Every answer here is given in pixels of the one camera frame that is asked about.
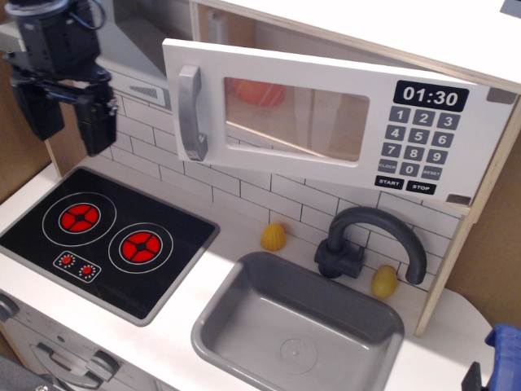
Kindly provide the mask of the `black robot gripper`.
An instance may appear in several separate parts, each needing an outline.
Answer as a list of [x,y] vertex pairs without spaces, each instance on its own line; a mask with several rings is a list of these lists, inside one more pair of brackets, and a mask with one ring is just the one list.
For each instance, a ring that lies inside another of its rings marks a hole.
[[[96,64],[101,50],[97,31],[106,16],[90,11],[10,11],[24,44],[24,51],[11,52],[5,60],[12,66],[15,100],[33,133],[45,141],[64,128],[59,102],[77,103],[81,139],[89,156],[116,141],[116,114],[110,73]],[[67,90],[65,79],[89,84],[88,93]]]

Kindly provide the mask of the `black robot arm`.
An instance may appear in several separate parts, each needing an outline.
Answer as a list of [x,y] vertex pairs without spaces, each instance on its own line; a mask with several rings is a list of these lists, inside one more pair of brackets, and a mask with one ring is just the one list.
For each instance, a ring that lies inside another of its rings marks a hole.
[[116,141],[117,103],[108,70],[97,64],[97,32],[105,11],[94,18],[89,1],[9,1],[24,44],[4,59],[12,68],[11,88],[33,133],[42,141],[64,128],[61,104],[73,106],[89,156]]

